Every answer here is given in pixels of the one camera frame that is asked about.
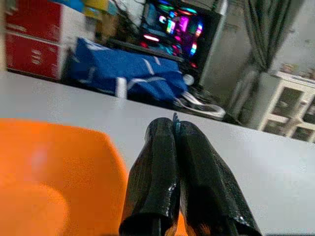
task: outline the curtain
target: curtain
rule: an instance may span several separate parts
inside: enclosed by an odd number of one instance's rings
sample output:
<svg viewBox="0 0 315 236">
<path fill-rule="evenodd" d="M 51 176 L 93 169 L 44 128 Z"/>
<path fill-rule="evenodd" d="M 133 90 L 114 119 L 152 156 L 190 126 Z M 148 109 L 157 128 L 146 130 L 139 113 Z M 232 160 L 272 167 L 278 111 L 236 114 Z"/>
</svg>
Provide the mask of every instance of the curtain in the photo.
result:
<svg viewBox="0 0 315 236">
<path fill-rule="evenodd" d="M 239 117 L 246 102 L 255 102 L 259 75 L 268 72 L 303 1 L 244 0 L 245 23 L 252 52 L 228 104 L 227 109 L 234 118 Z"/>
</svg>

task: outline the blue bag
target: blue bag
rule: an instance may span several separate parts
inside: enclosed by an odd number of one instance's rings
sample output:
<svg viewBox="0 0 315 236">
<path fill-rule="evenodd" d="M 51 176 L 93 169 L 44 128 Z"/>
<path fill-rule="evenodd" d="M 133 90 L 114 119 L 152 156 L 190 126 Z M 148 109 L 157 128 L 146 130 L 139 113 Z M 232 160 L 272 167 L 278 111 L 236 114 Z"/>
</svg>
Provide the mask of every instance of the blue bag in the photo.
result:
<svg viewBox="0 0 315 236">
<path fill-rule="evenodd" d="M 174 100 L 187 91 L 176 62 L 109 49 L 83 38 L 78 38 L 70 76 L 110 94 L 115 94 L 118 77 L 126 79 L 128 94 L 149 94 L 157 100 Z"/>
</svg>

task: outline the white table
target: white table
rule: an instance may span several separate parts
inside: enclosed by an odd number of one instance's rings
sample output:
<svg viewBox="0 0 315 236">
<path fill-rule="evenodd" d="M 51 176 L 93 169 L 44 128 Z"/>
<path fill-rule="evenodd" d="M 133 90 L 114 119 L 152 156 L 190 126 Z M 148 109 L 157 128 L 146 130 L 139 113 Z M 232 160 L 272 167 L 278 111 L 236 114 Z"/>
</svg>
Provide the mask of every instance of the white table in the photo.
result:
<svg viewBox="0 0 315 236">
<path fill-rule="evenodd" d="M 233 171 L 264 234 L 315 234 L 315 145 L 178 113 Z M 109 134 L 128 168 L 149 123 L 173 111 L 0 72 L 0 118 L 70 124 Z"/>
</svg>

